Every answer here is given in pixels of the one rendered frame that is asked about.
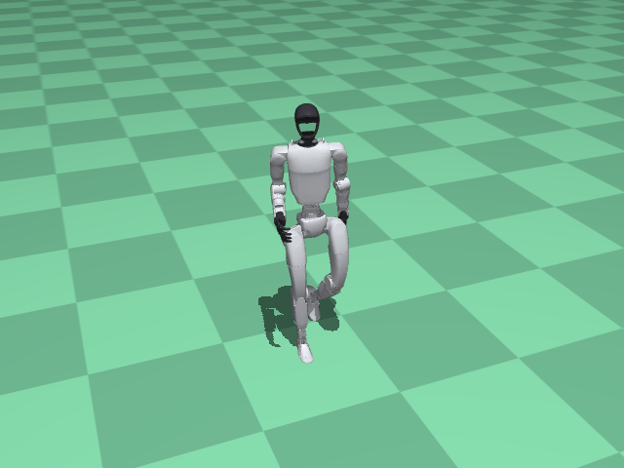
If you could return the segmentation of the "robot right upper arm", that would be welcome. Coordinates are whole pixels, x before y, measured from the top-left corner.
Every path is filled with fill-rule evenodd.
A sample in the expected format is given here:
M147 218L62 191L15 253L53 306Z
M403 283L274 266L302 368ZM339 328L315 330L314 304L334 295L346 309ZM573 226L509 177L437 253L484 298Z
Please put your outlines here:
M288 146L275 146L271 150L270 174L273 183L274 194L286 194L287 185L283 182L284 167L287 161Z

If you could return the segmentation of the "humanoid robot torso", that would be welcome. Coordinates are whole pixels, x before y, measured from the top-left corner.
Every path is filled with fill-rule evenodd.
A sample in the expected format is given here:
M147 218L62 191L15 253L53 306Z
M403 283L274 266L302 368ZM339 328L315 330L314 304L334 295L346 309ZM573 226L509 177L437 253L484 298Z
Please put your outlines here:
M290 187L295 200L302 206L302 212L296 215L297 224L301 225L303 239L315 238L328 230L327 216L318 204L323 204L331 187L332 154L328 142L318 142L313 147L302 147L298 143L288 143L288 171Z

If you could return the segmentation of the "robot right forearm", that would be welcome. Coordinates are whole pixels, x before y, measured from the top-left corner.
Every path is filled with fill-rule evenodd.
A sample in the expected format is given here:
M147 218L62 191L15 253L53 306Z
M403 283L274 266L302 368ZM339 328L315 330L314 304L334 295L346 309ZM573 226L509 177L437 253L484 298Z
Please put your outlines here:
M285 219L287 221L287 218L286 218L286 206L285 206L285 202L286 202L285 201L285 196L282 195L282 194L279 194L279 193L274 194L273 183L271 183L270 191L271 191L271 202L272 202L272 205L273 205L273 215L274 215L274 218L276 217L276 212L283 212L284 213L284 217L285 217Z

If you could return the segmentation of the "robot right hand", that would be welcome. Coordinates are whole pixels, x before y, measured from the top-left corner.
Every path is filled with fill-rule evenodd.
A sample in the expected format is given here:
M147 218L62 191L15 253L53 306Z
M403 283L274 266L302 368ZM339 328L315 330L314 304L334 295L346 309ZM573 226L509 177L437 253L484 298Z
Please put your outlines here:
M287 239L291 239L292 237L287 237L292 235L292 233L287 233L284 230L291 230L290 228L286 228L284 227L286 225L286 219L284 217L284 213L283 212L276 212L276 217L274 218L274 224L277 227L277 231L282 239L283 242L286 243L290 243L291 240L287 240ZM285 236L287 235L287 236Z

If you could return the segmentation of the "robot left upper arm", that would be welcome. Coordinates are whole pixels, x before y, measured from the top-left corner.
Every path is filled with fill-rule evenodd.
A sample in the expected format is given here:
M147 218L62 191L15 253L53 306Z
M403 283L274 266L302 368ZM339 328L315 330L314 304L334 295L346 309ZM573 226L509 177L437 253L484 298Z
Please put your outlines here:
M342 192L350 188L350 182L346 177L346 149L341 142L329 142L328 145L331 151L331 157L333 158L334 182L332 185L337 192Z

